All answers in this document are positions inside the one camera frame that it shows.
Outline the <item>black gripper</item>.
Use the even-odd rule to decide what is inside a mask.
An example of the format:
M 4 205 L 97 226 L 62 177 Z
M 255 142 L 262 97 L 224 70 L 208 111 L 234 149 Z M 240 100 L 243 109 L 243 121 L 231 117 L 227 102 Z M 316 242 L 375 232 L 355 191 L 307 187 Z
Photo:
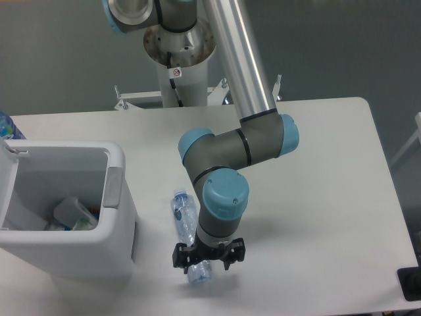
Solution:
M 243 238 L 236 238 L 229 244 L 217 244 L 216 247 L 206 245 L 195 233 L 192 246 L 184 243 L 175 245 L 172 262 L 174 268 L 183 269 L 184 274 L 188 274 L 188 269 L 204 260 L 221 260 L 224 270 L 228 271 L 235 262 L 242 262 L 245 259 L 245 242 Z

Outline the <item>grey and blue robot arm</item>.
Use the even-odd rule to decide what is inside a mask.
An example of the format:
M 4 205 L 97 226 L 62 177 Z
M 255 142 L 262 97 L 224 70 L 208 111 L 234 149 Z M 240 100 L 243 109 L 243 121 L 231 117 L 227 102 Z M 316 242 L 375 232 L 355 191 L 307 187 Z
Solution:
M 205 1 L 207 19 L 195 1 L 104 1 L 111 28 L 120 34 L 145 30 L 143 44 L 162 65 L 178 107 L 187 104 L 180 80 L 190 66 L 222 55 L 239 128 L 213 134 L 195 128 L 180 139 L 178 151 L 200 203 L 195 239 L 176 245 L 175 268 L 188 270 L 204 260 L 225 267 L 245 258 L 242 238 L 234 238 L 249 198 L 239 170 L 294 151 L 299 132 L 289 115 L 279 114 L 261 67 L 243 1 Z

